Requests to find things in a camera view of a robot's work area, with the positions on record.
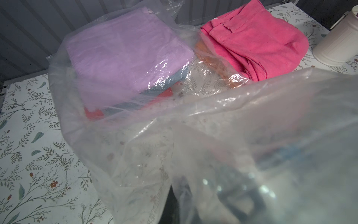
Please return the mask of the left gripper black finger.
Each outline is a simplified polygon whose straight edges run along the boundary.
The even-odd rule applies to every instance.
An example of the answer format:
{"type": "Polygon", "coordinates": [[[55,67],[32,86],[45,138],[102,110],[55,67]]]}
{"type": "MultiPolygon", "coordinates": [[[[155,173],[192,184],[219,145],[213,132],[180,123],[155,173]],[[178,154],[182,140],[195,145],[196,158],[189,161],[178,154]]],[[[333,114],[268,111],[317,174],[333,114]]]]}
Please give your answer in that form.
{"type": "Polygon", "coordinates": [[[178,224],[179,203],[174,195],[172,187],[169,190],[166,204],[158,224],[178,224]]]}

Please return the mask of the clear plastic vacuum bag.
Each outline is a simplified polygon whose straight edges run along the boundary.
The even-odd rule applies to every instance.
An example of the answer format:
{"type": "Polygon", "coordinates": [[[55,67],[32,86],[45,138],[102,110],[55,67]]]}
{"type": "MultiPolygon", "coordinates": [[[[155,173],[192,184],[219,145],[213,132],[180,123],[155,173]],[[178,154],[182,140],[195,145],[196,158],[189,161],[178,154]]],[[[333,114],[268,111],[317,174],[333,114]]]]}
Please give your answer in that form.
{"type": "Polygon", "coordinates": [[[223,58],[200,29],[177,25],[160,1],[98,18],[68,34],[48,58],[62,135],[114,222],[138,224],[146,196],[167,181],[179,224],[357,223],[356,75],[295,68],[233,89],[220,78],[227,89],[217,93],[184,93],[132,112],[86,117],[67,41],[142,7],[191,48],[188,68],[195,59],[204,64],[195,54],[198,41],[223,58]]]}

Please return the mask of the orange trousers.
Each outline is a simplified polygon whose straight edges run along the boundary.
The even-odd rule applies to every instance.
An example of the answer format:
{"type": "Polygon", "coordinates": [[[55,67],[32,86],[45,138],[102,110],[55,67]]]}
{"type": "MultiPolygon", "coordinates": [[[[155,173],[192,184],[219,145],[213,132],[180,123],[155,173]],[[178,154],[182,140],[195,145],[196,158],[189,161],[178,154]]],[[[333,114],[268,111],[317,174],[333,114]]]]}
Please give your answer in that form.
{"type": "Polygon", "coordinates": [[[213,54],[203,41],[198,41],[195,45],[196,56],[219,77],[231,89],[240,87],[250,80],[238,73],[229,62],[213,54]]]}

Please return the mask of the pink cloth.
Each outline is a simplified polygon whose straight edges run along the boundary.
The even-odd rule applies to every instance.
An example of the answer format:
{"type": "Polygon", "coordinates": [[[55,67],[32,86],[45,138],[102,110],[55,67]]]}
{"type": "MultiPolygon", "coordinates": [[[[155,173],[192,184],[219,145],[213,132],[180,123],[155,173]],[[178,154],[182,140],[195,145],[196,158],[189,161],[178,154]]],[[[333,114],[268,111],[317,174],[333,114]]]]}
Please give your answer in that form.
{"type": "Polygon", "coordinates": [[[216,54],[252,81],[292,72],[309,49],[295,26],[275,18],[260,1],[250,1],[200,28],[216,54]]]}

